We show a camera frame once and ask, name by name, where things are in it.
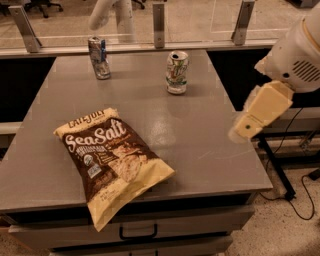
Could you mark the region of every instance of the glass wall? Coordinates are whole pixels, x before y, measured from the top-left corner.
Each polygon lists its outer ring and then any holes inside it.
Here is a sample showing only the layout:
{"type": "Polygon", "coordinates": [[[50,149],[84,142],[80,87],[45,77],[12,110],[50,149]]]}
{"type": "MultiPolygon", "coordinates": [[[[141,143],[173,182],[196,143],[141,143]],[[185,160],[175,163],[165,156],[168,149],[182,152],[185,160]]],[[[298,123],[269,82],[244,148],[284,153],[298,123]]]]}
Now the glass wall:
{"type": "MultiPolygon", "coordinates": [[[[13,18],[6,9],[11,0],[0,0],[0,48],[24,47],[13,18]]],[[[43,6],[48,18],[37,7],[27,16],[43,47],[86,46],[88,37],[97,35],[108,44],[121,44],[115,7],[109,12],[109,21],[92,31],[88,20],[96,0],[52,0],[57,6],[43,6]]],[[[239,14],[241,0],[168,0],[165,2],[166,42],[217,42],[230,41],[239,14]]],[[[145,9],[132,2],[135,41],[153,44],[152,5],[163,1],[146,0],[145,9]]],[[[249,23],[247,39],[277,39],[301,16],[309,11],[299,9],[285,0],[259,0],[255,2],[249,23]]]]}

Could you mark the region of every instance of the tiled floor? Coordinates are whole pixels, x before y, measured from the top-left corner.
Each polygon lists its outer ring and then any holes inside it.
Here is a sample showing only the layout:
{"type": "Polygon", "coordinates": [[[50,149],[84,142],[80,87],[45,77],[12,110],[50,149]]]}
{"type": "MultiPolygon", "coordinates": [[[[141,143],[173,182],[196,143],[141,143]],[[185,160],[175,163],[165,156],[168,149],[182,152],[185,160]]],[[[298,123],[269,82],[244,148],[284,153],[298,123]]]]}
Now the tiled floor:
{"type": "MultiPolygon", "coordinates": [[[[152,42],[151,5],[140,10],[134,5],[135,30],[138,42],[152,42]]],[[[44,46],[86,45],[87,37],[92,34],[87,28],[88,17],[95,1],[60,0],[64,12],[49,9],[49,19],[44,19],[37,9],[28,15],[36,34],[44,46]]],[[[229,40],[240,0],[168,0],[166,10],[167,41],[206,41],[229,40]]],[[[286,29],[307,10],[298,10],[284,0],[256,1],[253,17],[249,26],[249,39],[278,38],[286,29]]],[[[117,43],[114,12],[110,23],[97,32],[105,36],[109,43],[117,43]]],[[[10,16],[0,13],[0,48],[23,47],[23,42],[10,16]]],[[[291,141],[284,150],[300,150],[297,141],[291,141]]],[[[263,152],[258,150],[266,163],[263,152]]],[[[288,178],[297,191],[292,201],[297,211],[307,217],[311,213],[311,202],[301,184],[301,177],[314,168],[287,170],[288,178]]],[[[268,197],[279,196],[284,189],[269,164],[267,172],[274,184],[268,197]]],[[[241,231],[232,233],[234,243],[226,252],[229,256],[313,256],[320,255],[320,180],[305,179],[307,188],[314,200],[315,216],[305,221],[300,219],[291,205],[284,200],[267,201],[258,196],[254,202],[255,214],[241,231]]],[[[33,252],[19,245],[0,229],[1,256],[44,256],[46,251],[33,252]]]]}

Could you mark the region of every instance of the aluminum can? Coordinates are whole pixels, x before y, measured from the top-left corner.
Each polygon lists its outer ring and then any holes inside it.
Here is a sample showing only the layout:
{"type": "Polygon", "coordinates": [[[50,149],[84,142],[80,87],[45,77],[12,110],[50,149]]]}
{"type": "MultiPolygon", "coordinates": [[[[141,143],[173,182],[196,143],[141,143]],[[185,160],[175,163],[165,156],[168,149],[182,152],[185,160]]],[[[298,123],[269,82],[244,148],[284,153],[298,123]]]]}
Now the aluminum can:
{"type": "Polygon", "coordinates": [[[96,78],[108,79],[111,76],[107,59],[106,41],[98,37],[88,39],[89,54],[96,78]]]}
{"type": "Polygon", "coordinates": [[[187,90],[187,69],[189,56],[183,51],[173,51],[167,59],[167,91],[172,94],[182,94],[187,90]]]}

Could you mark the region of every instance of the sea salt chips bag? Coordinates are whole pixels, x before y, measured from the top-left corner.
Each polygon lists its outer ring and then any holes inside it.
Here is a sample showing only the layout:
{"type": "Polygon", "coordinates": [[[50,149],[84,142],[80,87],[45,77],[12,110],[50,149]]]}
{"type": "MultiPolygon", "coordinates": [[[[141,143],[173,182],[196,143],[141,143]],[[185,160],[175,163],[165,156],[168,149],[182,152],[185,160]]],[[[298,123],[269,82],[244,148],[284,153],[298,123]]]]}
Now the sea salt chips bag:
{"type": "Polygon", "coordinates": [[[70,121],[54,134],[82,177],[97,231],[125,204],[174,174],[112,108],[70,121]]]}

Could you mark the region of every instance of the gray table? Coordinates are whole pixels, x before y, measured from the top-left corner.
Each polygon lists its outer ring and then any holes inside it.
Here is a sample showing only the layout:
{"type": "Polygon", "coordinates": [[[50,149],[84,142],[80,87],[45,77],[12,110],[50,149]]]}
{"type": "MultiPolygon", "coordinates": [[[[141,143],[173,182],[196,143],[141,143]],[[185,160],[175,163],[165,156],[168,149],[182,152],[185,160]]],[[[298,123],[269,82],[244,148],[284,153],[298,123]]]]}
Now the gray table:
{"type": "Polygon", "coordinates": [[[88,56],[57,58],[0,166],[0,213],[85,206],[81,178],[53,131],[108,107],[176,170],[133,202],[271,189],[252,144],[227,137],[234,110],[206,52],[188,51],[181,96],[166,91],[168,53],[111,55],[112,77],[100,81],[88,56]]]}

